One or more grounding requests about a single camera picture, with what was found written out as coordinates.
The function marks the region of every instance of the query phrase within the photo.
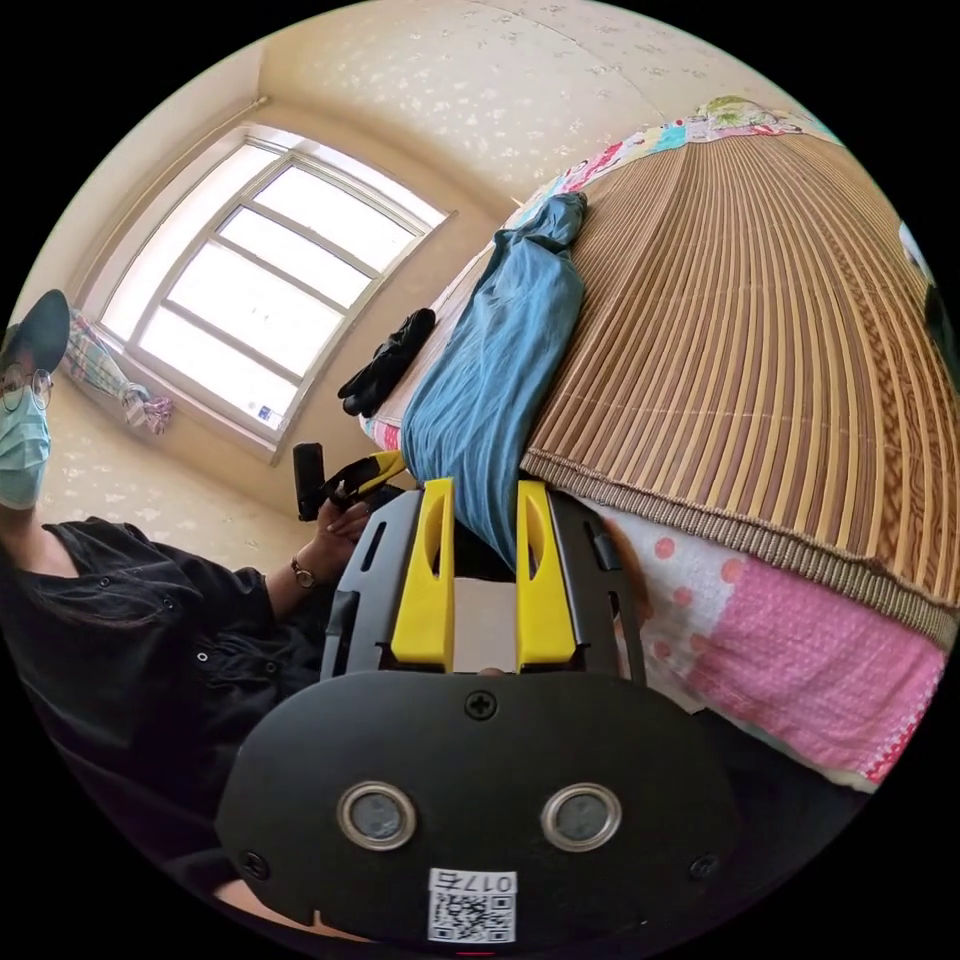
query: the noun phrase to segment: wall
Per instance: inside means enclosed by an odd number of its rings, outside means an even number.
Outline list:
[[[587,0],[353,4],[271,37],[261,85],[381,131],[478,194],[521,202],[723,94],[802,109],[711,44]]]
[[[271,509],[295,510],[290,448],[300,441],[323,443],[328,468],[335,469],[375,448],[360,425],[343,413],[336,393],[370,359],[377,344],[416,308],[442,293],[466,261],[490,239],[513,209],[510,201],[490,202],[468,195],[442,170],[411,158],[358,124],[324,117],[312,109],[309,91],[263,86],[274,101],[252,119],[289,130],[350,154],[389,174],[441,210],[454,212],[429,235],[381,287],[323,371],[291,428],[277,466],[270,467],[178,411],[158,445],[219,482]]]
[[[132,523],[152,540],[262,570],[288,562],[312,534],[309,525],[138,443],[63,375],[47,417],[53,451],[40,504],[45,522],[98,516]]]
[[[15,319],[45,290],[70,289],[84,258],[99,248],[157,172],[225,115],[256,99],[261,54],[262,45],[254,44],[215,64],[144,117],[114,147],[43,245],[17,301]]]

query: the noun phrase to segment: blue towel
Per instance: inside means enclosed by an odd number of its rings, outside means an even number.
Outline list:
[[[453,477],[457,519],[516,570],[520,459],[583,300],[570,258],[581,193],[550,197],[494,236],[494,250],[440,358],[403,418],[401,448],[421,483]]]

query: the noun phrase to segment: bed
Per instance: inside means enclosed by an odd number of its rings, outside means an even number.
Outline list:
[[[659,689],[875,789],[960,622],[960,401],[899,219],[816,120],[735,97],[565,171],[504,230],[571,192],[585,296],[521,469],[629,540]],[[492,252],[361,421],[383,449]]]

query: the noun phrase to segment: wristwatch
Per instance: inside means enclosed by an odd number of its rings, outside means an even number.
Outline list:
[[[297,583],[299,583],[304,590],[312,590],[317,585],[317,578],[309,570],[302,567],[296,557],[290,561],[290,569],[297,578]]]

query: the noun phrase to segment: qr code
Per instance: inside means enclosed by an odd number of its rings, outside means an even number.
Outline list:
[[[459,943],[511,943],[515,897],[434,890],[430,939]]]

